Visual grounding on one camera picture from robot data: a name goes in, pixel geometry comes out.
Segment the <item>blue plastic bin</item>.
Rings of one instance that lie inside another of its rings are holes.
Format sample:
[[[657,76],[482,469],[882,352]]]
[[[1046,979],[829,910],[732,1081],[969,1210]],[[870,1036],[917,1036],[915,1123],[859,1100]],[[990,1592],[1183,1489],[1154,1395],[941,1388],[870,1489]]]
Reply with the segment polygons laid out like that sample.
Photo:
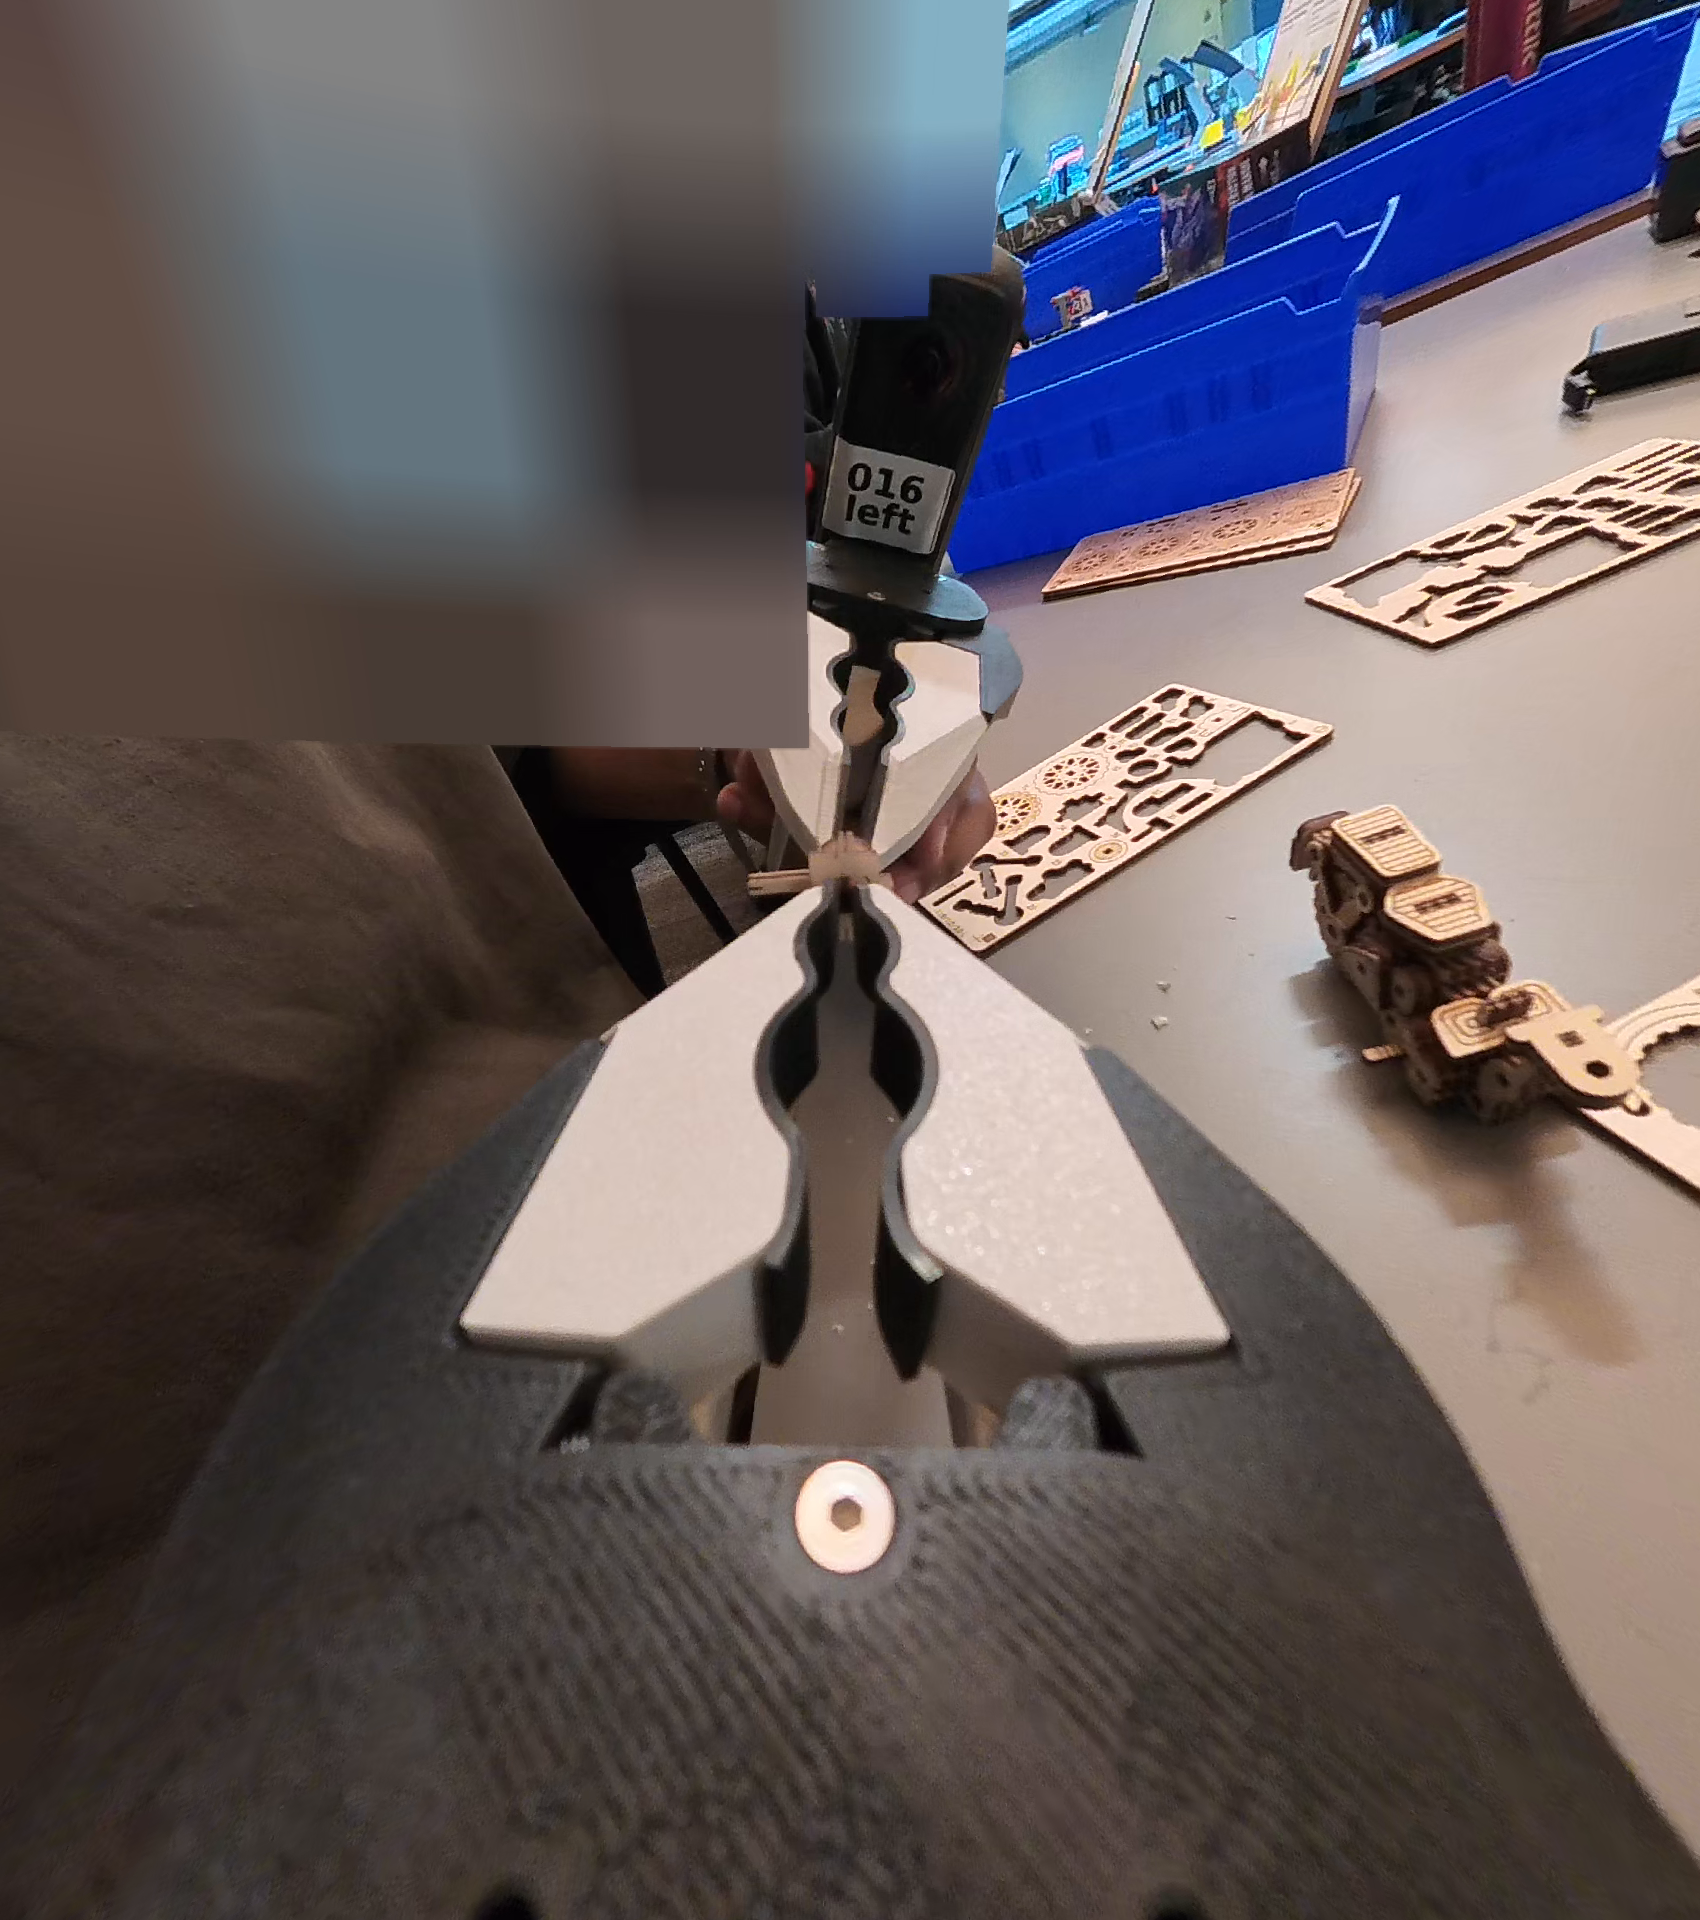
[[[1392,301],[1637,197],[1690,55],[1700,4],[1552,52],[1326,158],[1240,206],[1225,267],[1181,289],[1191,310],[1271,301]]]
[[[1039,248],[1026,262],[1026,333],[1039,343],[1061,328],[1053,298],[1086,289],[1093,311],[1115,311],[1135,301],[1163,271],[1163,205],[1137,197]]]
[[[1372,411],[1397,200],[1058,333],[1011,363],[957,571],[1346,469]]]

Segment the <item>leaning wooden framed board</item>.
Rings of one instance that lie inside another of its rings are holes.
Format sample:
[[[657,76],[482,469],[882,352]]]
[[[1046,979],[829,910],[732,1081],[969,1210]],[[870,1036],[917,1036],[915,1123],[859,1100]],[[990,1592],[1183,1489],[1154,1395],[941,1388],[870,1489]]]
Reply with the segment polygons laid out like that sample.
[[[1187,61],[1119,68],[1117,113],[1142,100],[1142,152],[1117,157],[1109,133],[1093,197],[1125,201],[1164,187],[1211,187],[1223,209],[1309,167],[1322,141],[1363,2],[1285,2],[1262,68],[1201,43]]]

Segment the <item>person's left hand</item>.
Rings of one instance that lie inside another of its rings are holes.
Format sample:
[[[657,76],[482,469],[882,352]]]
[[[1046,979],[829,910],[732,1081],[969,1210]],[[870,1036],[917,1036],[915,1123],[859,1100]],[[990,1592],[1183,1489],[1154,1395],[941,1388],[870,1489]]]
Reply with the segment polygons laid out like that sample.
[[[716,808],[724,827],[769,848],[779,830],[775,806],[750,749],[718,749]],[[954,881],[992,839],[997,808],[977,760],[973,758],[954,794],[921,836],[887,869],[891,891],[915,902]]]

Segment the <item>black flat bar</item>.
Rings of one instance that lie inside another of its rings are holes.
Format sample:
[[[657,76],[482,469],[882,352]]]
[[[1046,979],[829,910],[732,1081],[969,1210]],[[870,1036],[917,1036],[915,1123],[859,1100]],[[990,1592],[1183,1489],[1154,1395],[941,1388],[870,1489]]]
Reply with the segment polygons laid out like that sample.
[[[1596,325],[1583,359],[1562,377],[1560,405],[1583,417],[1602,395],[1690,375],[1700,375],[1700,295]]]

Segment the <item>grey desk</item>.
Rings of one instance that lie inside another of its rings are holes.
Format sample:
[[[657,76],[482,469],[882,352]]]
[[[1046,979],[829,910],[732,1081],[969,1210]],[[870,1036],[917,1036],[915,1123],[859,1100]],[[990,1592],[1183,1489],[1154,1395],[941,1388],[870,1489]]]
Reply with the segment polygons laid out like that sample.
[[[1330,551],[1044,605],[980,589],[1026,683],[1004,783],[1176,681],[1336,739],[1014,940],[999,973],[1149,1081],[1312,1234],[1472,1453],[1609,1738],[1700,1858],[1700,1202],[1578,1118],[1416,1107],[1366,1065],[1295,825],[1400,805],[1474,879],[1522,975],[1627,1013],[1700,973],[1700,541],[1426,651],[1307,605],[1487,506],[1649,437],[1700,377],[1558,405],[1595,325],[1700,259],[1643,224],[1381,333],[1363,490]]]

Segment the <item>dark red box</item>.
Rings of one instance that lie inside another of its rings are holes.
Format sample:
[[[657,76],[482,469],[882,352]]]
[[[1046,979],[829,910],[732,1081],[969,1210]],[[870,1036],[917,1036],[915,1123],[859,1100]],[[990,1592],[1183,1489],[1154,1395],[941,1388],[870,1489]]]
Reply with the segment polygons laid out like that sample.
[[[1499,79],[1526,79],[1537,70],[1560,11],[1558,2],[1470,0],[1459,88],[1474,92]]]

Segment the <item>dark printed package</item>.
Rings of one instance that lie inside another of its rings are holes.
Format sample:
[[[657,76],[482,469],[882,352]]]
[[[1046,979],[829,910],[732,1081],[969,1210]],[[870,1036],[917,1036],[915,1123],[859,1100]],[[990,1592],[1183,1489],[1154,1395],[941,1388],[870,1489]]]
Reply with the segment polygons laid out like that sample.
[[[1159,189],[1163,283],[1167,290],[1223,267],[1228,179],[1223,165],[1188,170]]]

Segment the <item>wooden sheet with large cutouts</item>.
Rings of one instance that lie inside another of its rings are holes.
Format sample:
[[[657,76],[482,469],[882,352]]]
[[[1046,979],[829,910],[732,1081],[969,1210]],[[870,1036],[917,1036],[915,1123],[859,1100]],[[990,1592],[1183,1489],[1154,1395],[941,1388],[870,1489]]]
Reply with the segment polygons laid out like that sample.
[[[1442,649],[1700,537],[1700,437],[1651,437],[1307,592]]]

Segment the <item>black chair base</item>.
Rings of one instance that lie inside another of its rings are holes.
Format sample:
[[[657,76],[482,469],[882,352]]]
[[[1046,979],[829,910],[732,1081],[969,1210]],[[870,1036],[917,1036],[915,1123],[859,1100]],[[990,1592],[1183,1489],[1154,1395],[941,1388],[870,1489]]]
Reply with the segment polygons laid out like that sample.
[[[632,977],[639,993],[645,998],[660,997],[666,988],[666,973],[655,952],[654,933],[645,919],[640,891],[637,886],[637,869],[655,853],[688,896],[703,921],[711,927],[720,945],[727,945],[738,928],[697,873],[692,857],[682,848],[682,832],[706,825],[706,820],[637,820],[610,819],[592,820],[604,845],[607,881],[604,898],[610,911],[610,933],[604,943],[612,947],[622,969]]]

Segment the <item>wooden puzzle sheet with gears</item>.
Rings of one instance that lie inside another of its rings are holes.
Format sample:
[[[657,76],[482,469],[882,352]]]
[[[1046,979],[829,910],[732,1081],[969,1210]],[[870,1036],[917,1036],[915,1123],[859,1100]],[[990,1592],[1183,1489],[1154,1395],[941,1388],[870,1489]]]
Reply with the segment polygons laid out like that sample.
[[[992,956],[1332,739],[1330,723],[1167,683],[999,788],[993,837],[921,911]]]

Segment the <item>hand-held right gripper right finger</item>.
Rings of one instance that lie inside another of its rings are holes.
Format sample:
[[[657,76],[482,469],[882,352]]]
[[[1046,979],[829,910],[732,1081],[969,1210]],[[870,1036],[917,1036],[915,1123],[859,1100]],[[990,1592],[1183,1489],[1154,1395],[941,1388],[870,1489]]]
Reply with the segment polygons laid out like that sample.
[[[891,1127],[855,1250],[902,1438],[977,1448],[1028,1383],[1228,1354],[1093,1051],[887,891],[855,893],[864,1063]]]

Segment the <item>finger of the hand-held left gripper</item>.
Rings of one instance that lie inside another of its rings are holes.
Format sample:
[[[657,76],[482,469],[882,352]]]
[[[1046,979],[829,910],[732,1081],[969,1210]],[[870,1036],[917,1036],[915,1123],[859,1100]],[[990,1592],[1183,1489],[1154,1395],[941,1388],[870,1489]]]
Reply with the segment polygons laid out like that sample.
[[[804,739],[762,749],[779,827],[803,857],[843,832],[861,832],[882,749],[879,686],[882,670],[855,652],[815,652]]]
[[[939,813],[977,757],[983,657],[945,641],[902,641],[882,665],[882,749],[861,832],[888,869]]]

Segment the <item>stack of wooden sheets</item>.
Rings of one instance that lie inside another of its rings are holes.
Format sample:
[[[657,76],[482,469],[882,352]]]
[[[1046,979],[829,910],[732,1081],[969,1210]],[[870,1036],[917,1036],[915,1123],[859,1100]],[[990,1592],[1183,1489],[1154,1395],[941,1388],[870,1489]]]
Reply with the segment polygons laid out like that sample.
[[[1077,541],[1043,599],[1321,551],[1338,541],[1363,477],[1354,469]]]

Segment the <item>wooden model motorcycle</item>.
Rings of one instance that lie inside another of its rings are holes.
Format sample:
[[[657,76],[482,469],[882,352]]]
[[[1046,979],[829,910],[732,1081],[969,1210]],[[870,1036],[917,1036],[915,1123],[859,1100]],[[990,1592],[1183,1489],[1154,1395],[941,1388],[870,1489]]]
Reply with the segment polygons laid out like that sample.
[[[1424,1107],[1495,1123],[1538,1100],[1609,1111],[1639,1089],[1604,1013],[1514,977],[1481,891],[1400,808],[1303,820],[1289,867],[1312,875],[1326,952],[1381,1021],[1366,1061],[1400,1063]]]

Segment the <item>small wooden cross part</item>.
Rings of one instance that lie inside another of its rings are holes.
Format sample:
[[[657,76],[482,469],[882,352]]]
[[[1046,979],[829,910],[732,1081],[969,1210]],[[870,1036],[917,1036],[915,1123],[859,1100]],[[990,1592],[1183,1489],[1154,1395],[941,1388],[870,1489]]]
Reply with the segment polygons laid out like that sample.
[[[763,869],[747,875],[752,901],[788,901],[830,883],[888,889],[891,879],[872,843],[840,832],[817,848],[803,869]]]

